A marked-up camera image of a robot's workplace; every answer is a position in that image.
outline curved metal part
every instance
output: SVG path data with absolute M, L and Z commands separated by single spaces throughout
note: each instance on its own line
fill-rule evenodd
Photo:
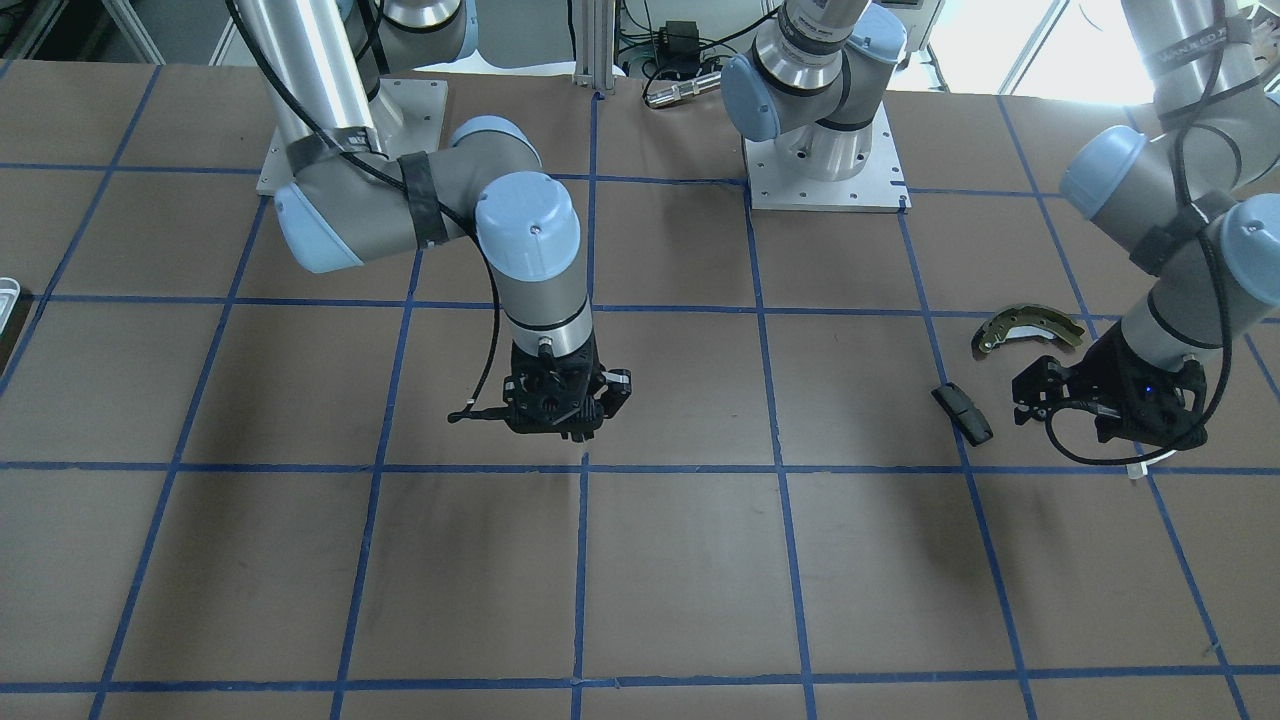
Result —
M 1061 310 L 1044 305 L 1011 305 L 996 313 L 973 336 L 973 347 L 989 354 L 1010 340 L 1039 337 L 1059 340 L 1071 347 L 1084 343 L 1084 327 Z
M 755 55 L 774 79 L 803 94 L 820 91 L 840 76 L 840 53 L 810 55 L 800 51 L 782 36 L 777 20 L 769 20 L 756 32 Z
M 792 172 L 823 182 L 845 181 L 867 167 L 872 127 L 837 131 L 808 124 L 773 141 L 778 159 Z
M 791 26 L 817 42 L 844 42 L 869 0 L 787 0 Z
M 383 13 L 401 27 L 424 31 L 447 23 L 461 5 L 462 0 L 383 0 Z

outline black tape wrap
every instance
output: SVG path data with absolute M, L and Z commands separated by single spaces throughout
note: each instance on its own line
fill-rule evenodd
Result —
M 440 214 L 440 199 L 431 179 L 431 161 L 426 152 L 402 155 L 401 174 L 404 178 L 404 201 L 413 220 L 413 234 L 419 247 L 430 247 L 449 241 L 449 231 Z
M 1151 77 L 1160 77 L 1188 63 L 1199 60 L 1216 50 L 1219 45 L 1251 45 L 1252 42 L 1253 26 L 1243 15 L 1236 15 L 1157 50 L 1143 58 L 1142 61 L 1147 65 L 1147 72 L 1151 73 Z
M 1160 270 L 1170 258 L 1188 242 L 1196 240 L 1196 234 L 1207 228 L 1210 223 L 1225 215 L 1235 206 L 1235 199 L 1230 195 L 1215 190 L 1201 197 L 1196 202 L 1183 208 L 1171 223 L 1162 228 L 1151 228 L 1138 245 L 1129 254 L 1129 260 L 1142 268 L 1148 275 L 1160 277 Z M 1208 223 L 1201 218 L 1208 218 Z

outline metal rod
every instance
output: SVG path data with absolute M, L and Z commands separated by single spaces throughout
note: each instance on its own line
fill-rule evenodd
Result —
M 160 49 L 151 40 L 151 35 L 142 24 L 142 18 L 138 17 L 138 13 L 128 0 L 102 0 L 102 6 L 106 8 L 106 13 L 115 20 L 115 26 L 120 28 L 124 40 L 133 47 L 133 53 L 137 54 L 138 59 L 152 65 L 164 64 Z

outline robotic arm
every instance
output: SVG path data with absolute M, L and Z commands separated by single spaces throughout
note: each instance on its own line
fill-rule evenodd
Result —
M 893 13 L 868 0 L 787 0 L 726 65 L 724 108 L 746 140 L 773 140 L 791 172 L 849 179 L 870 156 L 870 126 L 905 42 Z
M 357 68 L 334 0 L 228 5 L 275 91 L 294 176 L 275 192 L 275 209 L 298 263 L 324 273 L 472 236 L 513 336 L 511 375 L 503 406 L 457 413 L 451 421 L 504 420 L 517 433 L 593 437 L 630 396 L 631 378 L 598 360 L 579 218 L 524 133 L 485 115 L 460 127 L 443 150 L 406 147 L 412 133 L 404 113 L 388 99 L 379 113 L 370 109 L 369 94 L 388 94 Z M 376 63 L 420 64 L 410 59 L 417 37 L 406 23 L 448 5 L 453 12 L 438 24 L 462 27 L 468 9 L 458 0 L 383 0 L 371 40 L 394 50 Z M 352 35 L 364 38 L 364 31 Z M 383 118 L 392 124 L 376 122 Z M 389 151 L 389 141 L 399 151 Z
M 1160 279 L 1079 364 L 1041 357 L 1012 383 L 1018 424 L 1046 421 L 1060 451 L 1089 464 L 1125 461 L 1068 452 L 1055 413 L 1094 414 L 1100 442 L 1198 447 L 1215 409 L 1203 361 L 1280 305 L 1280 195 L 1229 195 L 1280 163 L 1280 106 L 1260 83 L 1248 20 L 1235 0 L 1124 0 L 1124 10 L 1165 135 L 1107 129 L 1061 190 Z

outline metal cylinder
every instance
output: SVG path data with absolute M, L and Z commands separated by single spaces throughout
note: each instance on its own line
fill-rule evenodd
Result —
M 872 127 L 838 131 L 817 123 L 778 136 L 778 160 L 795 173 L 822 182 L 846 181 L 867 167 Z
M 253 40 L 284 86 L 325 131 L 369 128 L 374 120 L 333 0 L 239 0 Z M 285 145 L 311 135 L 271 91 Z
M 844 42 L 868 0 L 787 0 L 788 23 L 815 42 Z
M 1213 24 L 1212 0 L 1121 0 L 1129 29 L 1143 58 L 1194 37 Z M 1236 0 L 1226 0 L 1226 17 L 1239 14 Z M 1161 115 L 1187 108 L 1199 100 L 1213 68 L 1213 53 L 1153 77 L 1156 111 Z M 1245 83 L 1257 76 L 1248 45 L 1228 45 L 1222 55 L 1213 95 Z
M 1222 255 L 1222 220 L 1208 233 Z M 1231 322 L 1231 340 L 1240 337 L 1275 307 L 1245 291 L 1222 264 L 1222 284 Z M 1178 370 L 1187 355 L 1204 361 L 1222 346 L 1217 295 L 1199 245 L 1189 242 L 1161 269 L 1160 281 L 1121 320 L 1125 342 L 1157 368 Z
M 383 0 L 383 13 L 401 27 L 429 29 L 447 22 L 460 5 L 462 0 Z

